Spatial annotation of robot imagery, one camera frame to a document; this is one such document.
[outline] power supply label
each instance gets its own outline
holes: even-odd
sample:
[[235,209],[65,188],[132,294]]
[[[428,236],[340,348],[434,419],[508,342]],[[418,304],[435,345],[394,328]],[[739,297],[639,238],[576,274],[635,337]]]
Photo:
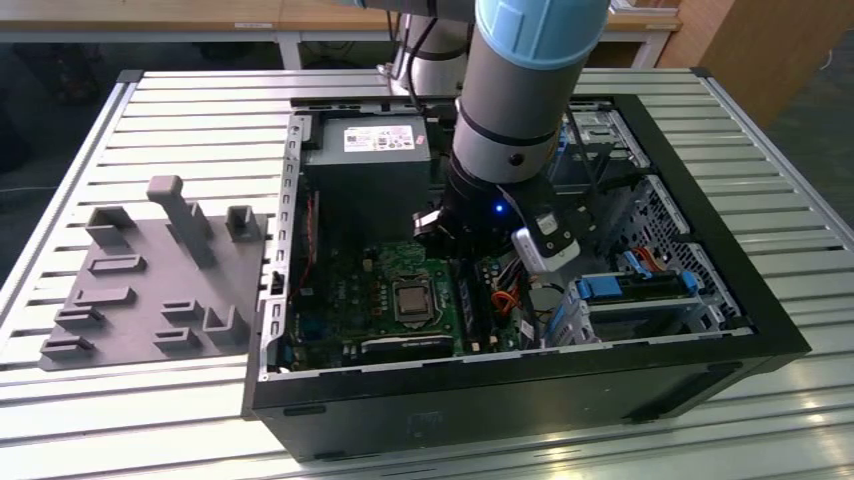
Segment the power supply label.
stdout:
[[415,150],[410,125],[351,127],[344,130],[344,152],[384,152]]

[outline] gray plastic stand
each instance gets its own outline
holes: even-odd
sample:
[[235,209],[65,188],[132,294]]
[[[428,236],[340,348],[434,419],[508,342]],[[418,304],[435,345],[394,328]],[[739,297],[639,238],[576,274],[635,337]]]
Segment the gray plastic stand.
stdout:
[[153,177],[148,199],[169,220],[100,207],[92,246],[39,367],[64,370],[246,353],[267,217],[248,206],[205,218],[179,177]]

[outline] wooden cabinet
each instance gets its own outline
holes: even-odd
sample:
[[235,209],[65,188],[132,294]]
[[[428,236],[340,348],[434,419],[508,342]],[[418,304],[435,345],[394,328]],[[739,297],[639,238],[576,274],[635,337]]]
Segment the wooden cabinet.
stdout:
[[274,29],[282,0],[0,0],[0,28],[83,31]]
[[683,0],[659,67],[706,67],[759,125],[810,80],[846,29],[851,0]]

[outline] blue latch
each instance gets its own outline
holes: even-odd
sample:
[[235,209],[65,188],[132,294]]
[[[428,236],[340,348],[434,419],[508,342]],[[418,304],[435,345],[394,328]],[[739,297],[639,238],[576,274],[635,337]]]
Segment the blue latch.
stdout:
[[590,297],[592,297],[587,280],[582,278],[578,282],[575,282],[575,285],[578,286],[578,295],[582,297],[582,300],[587,300]]
[[631,265],[631,268],[635,269],[635,272],[643,275],[643,278],[646,279],[653,278],[653,274],[650,273],[650,271],[641,266],[641,262],[638,262],[638,258],[635,257],[635,254],[631,253],[630,251],[626,251],[623,252],[623,256],[626,257],[626,261],[628,261],[628,265]]
[[689,293],[697,295],[697,292],[699,292],[699,282],[691,272],[682,272],[682,282],[685,283],[685,288],[689,289]]
[[592,292],[594,298],[623,296],[623,289],[619,288],[619,282],[616,281],[616,277],[612,277],[612,276],[587,277],[584,280],[590,285],[590,290]]
[[558,308],[558,311],[555,312],[554,316],[551,317],[551,321],[548,322],[548,328],[546,329],[546,337],[548,335],[551,335],[551,333],[555,331],[555,328],[558,328],[558,324],[560,323],[560,319],[563,318],[563,305],[560,305],[560,308]]

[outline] blue connector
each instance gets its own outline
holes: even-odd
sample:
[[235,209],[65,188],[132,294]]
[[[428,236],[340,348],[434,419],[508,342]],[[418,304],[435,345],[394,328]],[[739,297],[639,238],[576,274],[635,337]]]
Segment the blue connector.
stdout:
[[682,272],[682,283],[685,283],[685,287],[689,289],[691,295],[697,295],[697,292],[699,292],[699,282],[691,272]]
[[587,300],[590,297],[592,297],[592,292],[590,291],[590,284],[587,283],[587,280],[582,278],[578,282],[575,282],[575,286],[578,287],[578,295],[582,297],[582,300]]
[[566,149],[570,146],[570,134],[567,133],[568,126],[568,121],[560,121],[560,136],[558,137],[558,150],[555,151],[555,159],[560,158],[563,152],[566,152]]
[[546,328],[546,334],[543,335],[544,337],[551,335],[555,331],[555,328],[558,328],[558,324],[560,323],[560,318],[563,318],[563,311],[564,311],[564,308],[563,308],[563,305],[560,305],[560,308],[558,308],[558,311],[552,315],[551,321],[548,322],[548,328]]
[[628,265],[631,265],[631,268],[634,268],[635,272],[638,272],[641,275],[643,275],[643,278],[653,278],[653,274],[650,273],[650,271],[643,268],[643,266],[641,265],[641,262],[638,262],[638,258],[635,257],[635,254],[631,253],[630,251],[623,252],[623,256],[626,257],[626,261],[628,262]]
[[623,296],[623,289],[619,288],[616,277],[587,277],[584,281],[590,285],[594,298]]

